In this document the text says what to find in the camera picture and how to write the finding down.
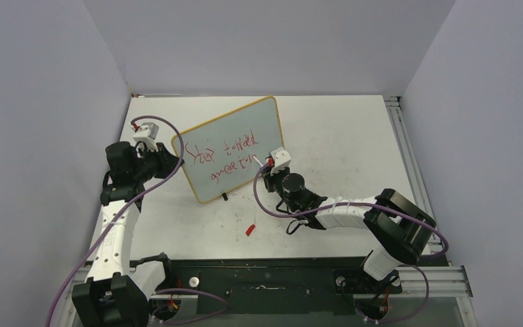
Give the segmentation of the red white marker pen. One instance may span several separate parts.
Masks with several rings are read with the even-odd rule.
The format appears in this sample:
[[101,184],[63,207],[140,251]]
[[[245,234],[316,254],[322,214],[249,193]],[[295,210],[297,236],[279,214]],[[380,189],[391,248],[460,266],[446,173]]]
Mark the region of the red white marker pen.
[[255,160],[255,162],[260,166],[260,168],[261,168],[261,167],[264,167],[264,166],[267,166],[267,164],[268,164],[268,161],[267,161],[267,159],[265,159],[265,158],[261,158],[261,159],[260,159],[260,158],[259,158],[258,156],[256,156],[256,155],[252,155],[252,158],[253,158],[253,159]]

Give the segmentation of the red marker cap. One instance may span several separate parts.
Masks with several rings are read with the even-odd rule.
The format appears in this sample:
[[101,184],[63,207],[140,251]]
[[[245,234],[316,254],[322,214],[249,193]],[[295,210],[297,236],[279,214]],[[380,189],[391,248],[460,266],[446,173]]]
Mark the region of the red marker cap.
[[246,234],[247,236],[250,236],[254,229],[255,229],[255,224],[250,225],[250,226],[248,227],[248,229],[246,230],[245,234]]

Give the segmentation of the yellow framed whiteboard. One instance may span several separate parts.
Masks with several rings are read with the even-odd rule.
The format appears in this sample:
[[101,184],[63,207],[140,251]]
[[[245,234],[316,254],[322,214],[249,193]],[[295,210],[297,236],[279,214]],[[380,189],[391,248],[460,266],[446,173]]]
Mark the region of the yellow framed whiteboard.
[[183,172],[200,204],[250,183],[270,152],[284,146],[275,97],[267,96],[182,131],[171,139],[183,151]]

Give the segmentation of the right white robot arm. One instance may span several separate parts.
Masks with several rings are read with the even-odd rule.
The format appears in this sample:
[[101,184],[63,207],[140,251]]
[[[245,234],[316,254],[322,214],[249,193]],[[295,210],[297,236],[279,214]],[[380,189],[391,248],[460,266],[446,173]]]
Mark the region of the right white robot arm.
[[394,189],[364,199],[328,198],[307,189],[303,176],[289,168],[272,172],[266,164],[256,176],[286,206],[285,210],[267,210],[269,215],[290,218],[298,226],[315,230],[368,230],[377,239],[379,246],[366,256],[358,273],[358,283],[367,292],[378,290],[398,266],[416,265],[437,231],[430,215]]

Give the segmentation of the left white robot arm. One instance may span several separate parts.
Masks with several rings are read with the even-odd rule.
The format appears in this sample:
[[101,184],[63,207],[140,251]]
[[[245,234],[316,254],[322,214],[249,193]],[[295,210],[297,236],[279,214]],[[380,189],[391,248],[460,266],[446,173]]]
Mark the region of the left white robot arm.
[[101,234],[93,245],[93,263],[84,283],[72,290],[72,302],[83,326],[146,326],[149,286],[164,294],[176,275],[164,266],[151,266],[133,278],[129,274],[135,224],[152,178],[171,178],[183,160],[161,142],[138,151],[129,142],[106,147],[110,169],[102,182]]

